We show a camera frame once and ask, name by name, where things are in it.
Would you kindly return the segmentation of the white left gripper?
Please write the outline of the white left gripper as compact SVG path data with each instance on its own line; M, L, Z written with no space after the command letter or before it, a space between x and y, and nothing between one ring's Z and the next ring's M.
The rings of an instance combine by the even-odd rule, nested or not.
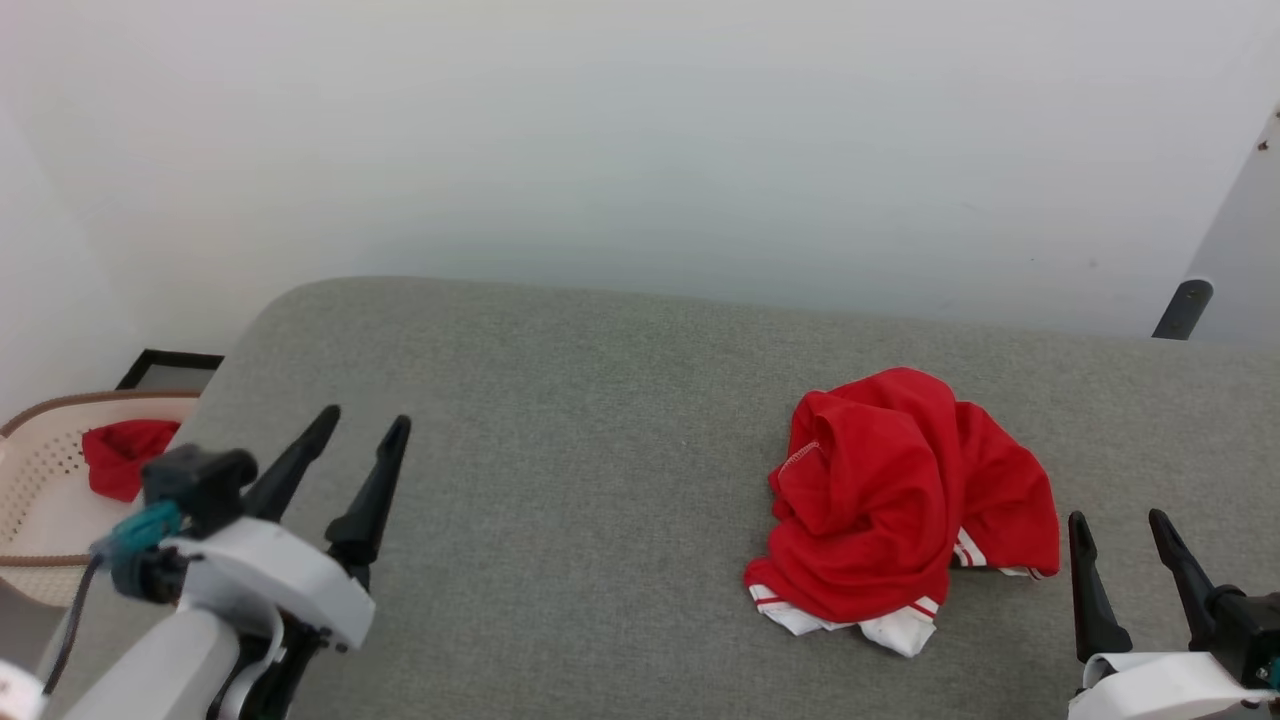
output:
M330 557L275 524L339 419L339 406L325 406L250 487L244 514L251 518L205 539L166 539L166 548L187 561L180 609L206 610L241 632L268 634L282 615L289 615L328 632L330 642L348 650L364 644L376 610L366 591L396 497L411 419L394 419L347 512L325 529Z

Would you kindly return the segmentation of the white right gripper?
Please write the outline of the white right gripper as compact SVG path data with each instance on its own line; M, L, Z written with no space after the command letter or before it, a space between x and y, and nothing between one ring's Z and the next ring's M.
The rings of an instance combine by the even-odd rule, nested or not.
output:
M1190 632L1188 650L1208 651L1216 637L1216 603L1242 591L1211 582L1164 510L1151 509L1148 521L1161 564L1178 588ZM1201 720L1262 710L1280 700L1280 691L1268 685L1244 687L1211 653L1126 653L1133 641L1115 618L1083 512L1068 516L1068 547L1076 660L1087 661L1068 720Z

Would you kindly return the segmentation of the red garment with white trim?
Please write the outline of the red garment with white trim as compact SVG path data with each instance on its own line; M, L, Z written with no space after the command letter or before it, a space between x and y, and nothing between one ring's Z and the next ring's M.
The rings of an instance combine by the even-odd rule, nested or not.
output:
M934 634L952 568L1061 568L1050 477L982 406L892 368L797 404L769 474L776 520L744 584L794 635L859 630L906 659Z

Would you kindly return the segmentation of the small red cloth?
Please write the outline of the small red cloth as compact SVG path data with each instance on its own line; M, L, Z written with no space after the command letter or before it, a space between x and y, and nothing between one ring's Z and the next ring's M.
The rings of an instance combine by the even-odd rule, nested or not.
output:
M132 503L142 489L143 466L165 452L179 421L138 419L93 428L82 434L82 455L93 493Z

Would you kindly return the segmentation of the black framed panel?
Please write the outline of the black framed panel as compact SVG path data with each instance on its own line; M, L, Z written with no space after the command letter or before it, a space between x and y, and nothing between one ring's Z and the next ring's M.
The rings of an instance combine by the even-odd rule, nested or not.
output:
M201 392L224 361L223 355L146 348L116 384L118 391Z

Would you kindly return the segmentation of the beige perforated laundry basket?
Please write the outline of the beige perforated laundry basket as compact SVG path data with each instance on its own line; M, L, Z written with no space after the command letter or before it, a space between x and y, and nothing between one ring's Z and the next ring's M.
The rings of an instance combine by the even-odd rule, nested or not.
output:
M0 584L27 600L67 609L93 541L132 506L96 495L84 433L128 420L182 423L197 391L109 391L28 407L0 425Z

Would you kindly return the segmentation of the black slanted post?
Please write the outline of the black slanted post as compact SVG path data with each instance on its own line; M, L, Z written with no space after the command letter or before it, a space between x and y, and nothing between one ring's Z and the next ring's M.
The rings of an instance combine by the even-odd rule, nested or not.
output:
M1152 332L1156 340L1188 341L1213 297L1213 284L1204 278L1183 281Z

